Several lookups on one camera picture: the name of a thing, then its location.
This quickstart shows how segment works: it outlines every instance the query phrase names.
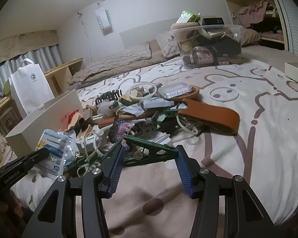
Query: gray curtain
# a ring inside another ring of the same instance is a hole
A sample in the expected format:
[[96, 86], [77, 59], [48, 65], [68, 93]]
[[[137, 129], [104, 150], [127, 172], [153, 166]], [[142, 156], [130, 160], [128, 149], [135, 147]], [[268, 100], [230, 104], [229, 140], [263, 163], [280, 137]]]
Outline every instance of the gray curtain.
[[23, 67], [23, 59], [29, 58], [34, 63], [38, 63], [43, 72], [46, 72], [54, 67], [62, 64], [61, 56], [58, 50], [58, 45], [52, 47], [44, 47], [38, 50], [30, 51], [24, 55], [18, 55], [11, 60], [0, 64], [0, 91], [3, 92], [3, 85], [9, 79], [10, 75], [18, 68]]

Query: blue gripper pad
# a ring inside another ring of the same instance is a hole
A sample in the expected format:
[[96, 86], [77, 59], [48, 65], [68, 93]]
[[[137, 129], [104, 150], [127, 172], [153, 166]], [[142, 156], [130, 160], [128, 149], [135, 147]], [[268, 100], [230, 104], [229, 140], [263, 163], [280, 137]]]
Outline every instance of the blue gripper pad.
[[117, 156], [117, 159], [115, 161], [114, 167], [109, 175], [110, 185], [108, 187], [108, 193], [110, 194], [110, 196], [112, 196], [117, 190], [118, 181], [120, 178], [121, 171], [123, 169], [124, 158], [125, 149], [122, 146], [119, 155]]
[[193, 179], [197, 175], [200, 165], [195, 159], [188, 157], [182, 145], [178, 145], [176, 149], [178, 150], [178, 158], [175, 159], [175, 163], [177, 164], [184, 191], [190, 198], [194, 198]]

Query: metal screw cap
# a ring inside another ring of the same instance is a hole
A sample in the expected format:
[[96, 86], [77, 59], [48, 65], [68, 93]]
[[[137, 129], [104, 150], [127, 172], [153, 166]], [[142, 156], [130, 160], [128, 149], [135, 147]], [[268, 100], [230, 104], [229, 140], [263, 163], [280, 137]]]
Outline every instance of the metal screw cap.
[[93, 175], [99, 175], [101, 172], [102, 172], [102, 170], [100, 170], [99, 168], [95, 168], [95, 169], [93, 169], [93, 170], [91, 171], [91, 173], [92, 173]]
[[234, 176], [234, 179], [236, 181], [243, 181], [243, 177], [241, 177], [241, 176]]
[[203, 175], [207, 175], [209, 172], [210, 172], [210, 171], [209, 171], [207, 168], [202, 167], [202, 168], [200, 169], [200, 173], [203, 174]]
[[57, 178], [57, 180], [58, 180], [59, 182], [63, 182], [63, 181], [66, 180], [66, 176], [59, 176], [59, 177]]

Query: pink clothes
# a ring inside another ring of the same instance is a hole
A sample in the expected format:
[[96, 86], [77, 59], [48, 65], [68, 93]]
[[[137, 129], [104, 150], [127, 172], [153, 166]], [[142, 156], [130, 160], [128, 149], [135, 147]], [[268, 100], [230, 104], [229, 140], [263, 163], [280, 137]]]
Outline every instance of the pink clothes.
[[240, 8], [235, 16], [235, 22], [244, 28], [249, 28], [250, 24], [263, 21], [267, 6], [271, 3], [273, 2], [270, 0], [261, 0], [255, 5]]

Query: wooden headboard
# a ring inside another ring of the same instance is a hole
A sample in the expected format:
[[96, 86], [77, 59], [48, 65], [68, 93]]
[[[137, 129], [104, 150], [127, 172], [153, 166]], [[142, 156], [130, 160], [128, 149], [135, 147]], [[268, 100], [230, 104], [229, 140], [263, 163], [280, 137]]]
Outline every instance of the wooden headboard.
[[156, 39], [158, 34], [170, 31], [171, 25], [176, 23], [177, 20], [178, 18], [161, 20], [121, 32], [120, 37], [124, 49]]

